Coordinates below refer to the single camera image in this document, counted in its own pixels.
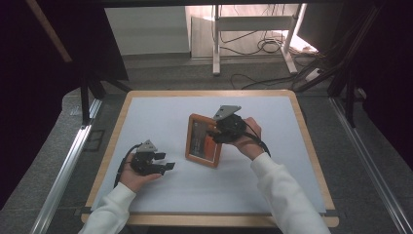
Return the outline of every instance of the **table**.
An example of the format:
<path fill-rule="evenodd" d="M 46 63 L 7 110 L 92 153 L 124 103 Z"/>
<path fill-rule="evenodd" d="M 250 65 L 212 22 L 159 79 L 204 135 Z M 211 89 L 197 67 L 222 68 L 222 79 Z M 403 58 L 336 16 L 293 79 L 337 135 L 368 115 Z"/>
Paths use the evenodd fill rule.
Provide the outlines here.
<path fill-rule="evenodd" d="M 107 173 L 109 163 L 115 151 L 122 126 L 128 114 L 129 107 L 133 98 L 150 98 L 150 97 L 288 97 L 291 101 L 299 131 L 304 139 L 305 147 L 309 155 L 309 160 L 313 167 L 317 182 L 319 184 L 322 200 L 327 209 L 327 213 L 322 217 L 327 226 L 335 227 L 339 223 L 339 218 L 335 213 L 335 207 L 332 202 L 328 187 L 326 185 L 322 169 L 319 165 L 316 151 L 312 145 L 303 115 L 301 113 L 296 96 L 291 91 L 135 91 L 130 92 L 124 102 L 123 108 L 116 123 L 114 132 L 108 143 L 102 163 L 94 181 L 86 207 L 91 207 L 96 198 L 99 187 Z M 82 220 L 86 221 L 89 214 L 82 214 Z M 268 214 L 134 214 L 128 220 L 131 225 L 166 225 L 166 226 L 239 226 L 239 227 L 272 227 L 276 226 L 272 217 Z"/>

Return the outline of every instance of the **wall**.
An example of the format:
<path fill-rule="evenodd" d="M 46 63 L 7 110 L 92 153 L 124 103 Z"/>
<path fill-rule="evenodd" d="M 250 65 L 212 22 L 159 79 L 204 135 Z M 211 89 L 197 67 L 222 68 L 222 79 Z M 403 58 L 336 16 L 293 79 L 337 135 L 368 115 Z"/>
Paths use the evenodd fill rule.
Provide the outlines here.
<path fill-rule="evenodd" d="M 185 7 L 105 9 L 122 56 L 189 53 Z"/>

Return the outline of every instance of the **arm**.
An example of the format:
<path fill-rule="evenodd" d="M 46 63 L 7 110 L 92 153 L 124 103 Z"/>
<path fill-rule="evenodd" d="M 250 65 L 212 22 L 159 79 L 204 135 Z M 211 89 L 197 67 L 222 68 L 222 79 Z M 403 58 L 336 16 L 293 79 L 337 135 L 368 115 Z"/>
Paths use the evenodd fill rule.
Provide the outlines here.
<path fill-rule="evenodd" d="M 246 129 L 261 137 L 261 127 L 252 118 Z M 277 226 L 283 233 L 330 233 L 313 204 L 284 165 L 276 164 L 252 139 L 242 136 L 232 142 L 252 163 L 258 189 L 270 205 Z"/>
<path fill-rule="evenodd" d="M 79 233 L 119 233 L 130 216 L 129 206 L 136 192 L 149 181 L 161 177 L 160 174 L 138 175 L 130 165 L 132 154 L 121 174 L 118 185 L 100 201 Z"/>

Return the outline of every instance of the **white sleeve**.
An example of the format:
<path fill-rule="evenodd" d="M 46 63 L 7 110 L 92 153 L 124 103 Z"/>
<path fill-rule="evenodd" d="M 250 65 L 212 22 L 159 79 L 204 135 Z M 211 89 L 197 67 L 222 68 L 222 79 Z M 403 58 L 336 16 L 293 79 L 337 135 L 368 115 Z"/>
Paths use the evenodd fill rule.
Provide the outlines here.
<path fill-rule="evenodd" d="M 119 233 L 130 216 L 129 206 L 135 196 L 133 191 L 119 182 L 102 198 L 79 233 Z"/>
<path fill-rule="evenodd" d="M 258 189 L 270 205 L 282 233 L 330 233 L 284 165 L 276 164 L 267 153 L 263 153 L 252 161 L 251 168 L 258 177 Z"/>

